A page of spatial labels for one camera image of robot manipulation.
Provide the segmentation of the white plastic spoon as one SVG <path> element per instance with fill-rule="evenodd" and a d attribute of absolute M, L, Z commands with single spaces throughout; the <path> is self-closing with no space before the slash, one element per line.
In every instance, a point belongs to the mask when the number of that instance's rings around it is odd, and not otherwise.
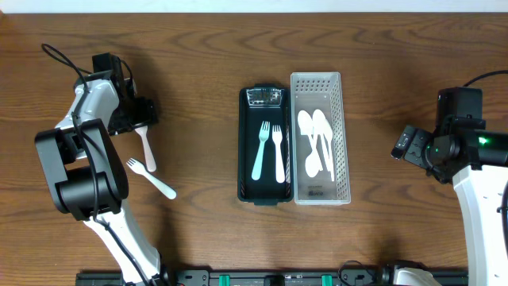
<path fill-rule="evenodd" d="M 329 171 L 331 181 L 335 181 L 334 167 L 333 167 L 333 148 L 332 148 L 332 140 L 333 140 L 333 131 L 330 125 L 325 125 L 323 134 L 325 135 L 325 139 L 328 144 L 328 162 L 329 162 Z"/>
<path fill-rule="evenodd" d="M 306 158 L 305 169 L 308 177 L 314 178 L 322 170 L 322 164 L 313 136 L 308 134 L 307 137 L 309 138 L 311 153 Z"/>
<path fill-rule="evenodd" d="M 326 116 L 325 114 L 320 110 L 320 109 L 316 109 L 314 112 L 313 112 L 313 120 L 314 120 L 314 126 L 319 128 L 319 130 L 321 131 L 321 135 L 323 136 L 323 141 L 326 141 L 325 139 L 325 135 L 323 134 L 323 131 L 324 131 L 324 127 L 325 125 L 330 125 L 328 120 L 326 119 Z M 328 162 L 328 155 L 327 155 L 327 169 L 329 171 L 329 162 Z"/>
<path fill-rule="evenodd" d="M 298 126 L 301 135 L 312 135 L 314 137 L 314 122 L 310 114 L 304 110 L 298 112 Z"/>

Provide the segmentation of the clear white plastic basket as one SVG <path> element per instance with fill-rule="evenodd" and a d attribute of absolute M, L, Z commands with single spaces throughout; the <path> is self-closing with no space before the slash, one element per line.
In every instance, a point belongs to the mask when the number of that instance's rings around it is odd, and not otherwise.
<path fill-rule="evenodd" d="M 311 153 L 309 139 L 301 135 L 298 112 L 304 110 L 313 119 L 320 109 L 333 131 L 333 167 L 335 181 L 327 169 L 327 144 L 319 128 L 314 126 L 314 141 L 322 170 L 308 177 L 305 160 Z M 344 205 L 351 203 L 348 149 L 344 120 L 341 74 L 333 72 L 294 72 L 291 74 L 291 147 L 294 201 L 301 205 Z"/>

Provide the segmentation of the light blue plastic fork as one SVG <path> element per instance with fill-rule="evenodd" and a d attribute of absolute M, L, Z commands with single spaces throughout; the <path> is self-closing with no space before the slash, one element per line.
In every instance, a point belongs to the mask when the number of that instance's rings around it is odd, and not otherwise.
<path fill-rule="evenodd" d="M 271 123 L 268 121 L 263 121 L 260 127 L 259 132 L 259 147 L 256 154 L 256 159 L 253 165 L 252 169 L 252 179 L 253 180 L 259 180 L 261 177 L 262 172 L 262 164 L 263 164 L 263 157 L 264 157 L 264 146 L 269 138 L 269 130 L 270 130 Z"/>

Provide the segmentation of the white plastic fork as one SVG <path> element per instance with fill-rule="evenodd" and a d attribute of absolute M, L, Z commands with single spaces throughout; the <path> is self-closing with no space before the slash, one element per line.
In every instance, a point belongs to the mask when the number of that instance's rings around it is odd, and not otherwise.
<path fill-rule="evenodd" d="M 281 150 L 283 134 L 281 127 L 279 125 L 273 125 L 271 137 L 275 145 L 275 179 L 279 184 L 282 184 L 285 182 L 285 172 L 283 167 L 283 155 Z"/>

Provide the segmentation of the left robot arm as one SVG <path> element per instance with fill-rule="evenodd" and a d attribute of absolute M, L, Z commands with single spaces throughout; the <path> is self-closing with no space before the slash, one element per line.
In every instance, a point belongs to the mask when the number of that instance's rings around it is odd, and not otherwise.
<path fill-rule="evenodd" d="M 169 285 L 160 253 L 133 217 L 127 174 L 111 141 L 156 123 L 153 102 L 138 97 L 133 80 L 113 69 L 78 79 L 74 92 L 65 118 L 35 137 L 52 200 L 102 239 L 123 284 Z"/>

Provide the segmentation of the white fork under arm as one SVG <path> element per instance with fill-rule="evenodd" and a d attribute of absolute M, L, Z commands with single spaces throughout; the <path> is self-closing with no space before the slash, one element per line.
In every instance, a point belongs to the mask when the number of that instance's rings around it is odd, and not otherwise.
<path fill-rule="evenodd" d="M 136 174 L 142 175 L 148 181 L 150 181 L 168 199 L 175 199 L 177 197 L 177 192 L 172 187 L 152 175 L 140 161 L 134 158 L 130 158 L 127 160 L 126 164 Z"/>

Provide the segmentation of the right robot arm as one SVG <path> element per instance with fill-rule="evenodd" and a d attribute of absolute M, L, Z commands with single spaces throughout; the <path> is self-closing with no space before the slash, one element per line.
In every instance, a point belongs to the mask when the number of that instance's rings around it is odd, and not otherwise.
<path fill-rule="evenodd" d="M 507 283 L 507 136 L 472 126 L 407 126 L 391 155 L 451 184 L 464 221 L 470 285 Z"/>

